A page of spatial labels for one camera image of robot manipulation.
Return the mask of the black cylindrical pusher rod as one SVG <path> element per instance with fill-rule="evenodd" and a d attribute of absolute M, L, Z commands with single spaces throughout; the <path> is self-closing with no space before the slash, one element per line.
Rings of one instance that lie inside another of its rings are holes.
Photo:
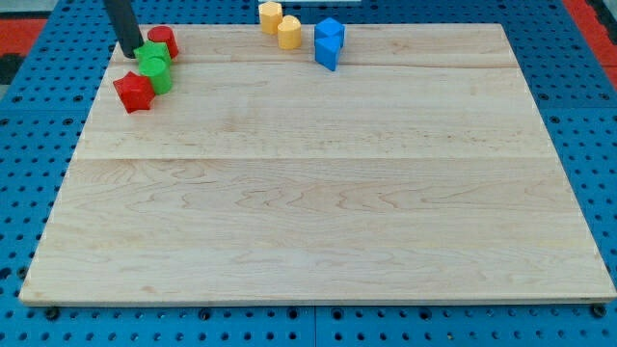
<path fill-rule="evenodd" d="M 144 44 L 130 0 L 103 0 L 106 13 L 126 58 L 135 59 L 135 50 Z"/>

